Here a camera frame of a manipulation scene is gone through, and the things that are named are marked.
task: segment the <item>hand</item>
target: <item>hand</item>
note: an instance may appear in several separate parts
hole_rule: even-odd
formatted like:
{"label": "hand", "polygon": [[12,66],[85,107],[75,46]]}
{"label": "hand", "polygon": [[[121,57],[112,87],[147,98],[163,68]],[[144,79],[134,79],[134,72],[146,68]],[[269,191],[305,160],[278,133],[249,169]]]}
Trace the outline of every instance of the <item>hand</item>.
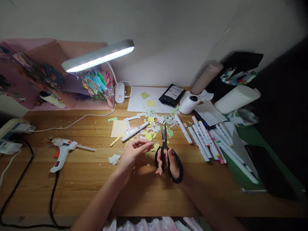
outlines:
{"label": "hand", "polygon": [[121,156],[119,166],[124,168],[129,166],[133,167],[137,157],[140,154],[150,151],[152,148],[154,148],[153,145],[154,144],[149,140],[144,140],[141,138],[130,141],[126,146],[123,155]]}
{"label": "hand", "polygon": [[[170,171],[175,179],[179,178],[180,176],[180,169],[177,165],[175,155],[173,154],[173,149],[169,149],[167,153],[167,149],[164,149],[165,153],[165,168],[168,168],[168,156],[170,161]],[[161,161],[161,149],[157,152],[157,162],[158,162],[158,169],[155,174],[161,175],[163,173],[162,164]]]}

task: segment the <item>green mat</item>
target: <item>green mat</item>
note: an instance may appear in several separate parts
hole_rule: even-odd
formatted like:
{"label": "green mat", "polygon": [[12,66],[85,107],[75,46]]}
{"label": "green mat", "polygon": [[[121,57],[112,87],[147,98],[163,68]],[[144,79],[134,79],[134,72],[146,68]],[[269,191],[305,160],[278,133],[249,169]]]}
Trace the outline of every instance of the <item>green mat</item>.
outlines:
{"label": "green mat", "polygon": [[[238,135],[241,139],[243,139],[245,142],[247,142],[250,145],[256,145],[256,146],[263,146],[266,148],[268,153],[270,154],[271,158],[275,161],[278,168],[281,170],[285,178],[287,179],[290,186],[293,188],[294,192],[296,193],[297,197],[300,200],[306,199],[305,194],[303,193],[304,186],[299,182],[299,180],[289,171],[289,169],[284,165],[284,163],[278,158],[278,156],[274,153],[274,151],[271,149],[271,147],[268,145],[268,143],[263,139],[263,137],[260,135],[260,133],[257,131],[257,129],[252,125],[244,128],[236,127],[236,130],[238,132]],[[234,181],[244,188],[245,190],[261,190],[264,189],[264,186],[259,180],[259,184],[253,184],[245,175],[242,173],[242,171],[235,165],[235,163],[227,156],[225,155],[225,158],[227,160],[227,163],[230,168],[231,175],[234,179]]]}

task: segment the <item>wooden desk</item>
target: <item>wooden desk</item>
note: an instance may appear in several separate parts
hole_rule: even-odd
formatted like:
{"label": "wooden desk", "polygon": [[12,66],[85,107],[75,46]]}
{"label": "wooden desk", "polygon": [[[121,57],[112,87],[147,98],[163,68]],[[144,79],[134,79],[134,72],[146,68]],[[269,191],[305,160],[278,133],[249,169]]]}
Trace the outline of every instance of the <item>wooden desk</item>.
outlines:
{"label": "wooden desk", "polygon": [[[9,204],[5,215],[47,215],[55,174],[49,172],[55,163],[53,156],[57,148],[46,146],[50,136],[71,139],[81,145],[96,148],[96,152],[76,149],[69,154],[54,197],[54,214],[58,216],[79,215],[101,186],[107,181],[116,166],[109,164],[108,157],[124,149],[121,141],[113,147],[110,143],[112,124],[108,119],[135,116],[136,112],[128,112],[128,101],[117,105],[115,111],[104,117],[89,116],[65,130],[49,130],[46,132],[25,135],[32,145],[35,158],[23,181]],[[29,112],[24,117],[37,130],[51,127],[68,126],[84,115],[103,115],[109,111],[46,111]],[[183,122],[190,116],[180,115]],[[130,121],[132,126],[143,123],[144,117]],[[230,175],[228,166],[219,163],[205,163],[197,147],[189,145],[180,128],[173,128],[174,136],[169,147],[175,148],[184,167],[184,172],[196,177],[208,186],[208,190],[216,195],[231,210],[234,216],[240,217],[304,217],[307,213],[301,202],[289,201],[270,196],[267,193],[247,195],[240,191]],[[161,142],[161,135],[156,136],[154,143]],[[149,154],[147,160],[141,156],[136,163],[135,174],[129,179],[117,198],[111,213],[115,216],[196,216],[196,207],[189,201],[178,185],[173,184],[165,173],[163,177],[155,175],[154,155]],[[0,172],[7,166],[10,156],[0,158]],[[30,159],[30,151],[25,146],[8,169],[0,188],[0,206],[3,205],[19,179]]]}

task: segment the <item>light beige paper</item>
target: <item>light beige paper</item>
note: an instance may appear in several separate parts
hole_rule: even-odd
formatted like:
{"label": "light beige paper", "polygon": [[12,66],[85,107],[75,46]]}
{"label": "light beige paper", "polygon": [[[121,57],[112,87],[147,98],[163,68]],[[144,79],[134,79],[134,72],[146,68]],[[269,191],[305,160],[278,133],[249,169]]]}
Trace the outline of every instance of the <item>light beige paper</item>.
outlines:
{"label": "light beige paper", "polygon": [[111,131],[111,137],[118,137],[119,135],[123,134],[122,137],[127,136],[127,125],[128,121],[123,121],[123,120],[114,120],[112,125],[112,131]]}

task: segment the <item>hot glue gun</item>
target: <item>hot glue gun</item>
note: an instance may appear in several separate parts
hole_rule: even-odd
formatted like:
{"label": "hot glue gun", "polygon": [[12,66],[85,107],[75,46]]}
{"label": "hot glue gun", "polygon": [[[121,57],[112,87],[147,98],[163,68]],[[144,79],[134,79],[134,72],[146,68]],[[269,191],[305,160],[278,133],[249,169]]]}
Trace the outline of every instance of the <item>hot glue gun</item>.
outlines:
{"label": "hot glue gun", "polygon": [[76,141],[71,141],[67,139],[53,139],[52,144],[59,147],[59,151],[57,153],[58,159],[55,165],[50,169],[50,172],[55,173],[57,171],[60,171],[63,168],[63,165],[65,163],[65,160],[67,158],[68,152],[70,150],[75,150],[76,148],[82,148],[90,151],[95,151],[93,148],[88,148],[85,146],[78,145]]}

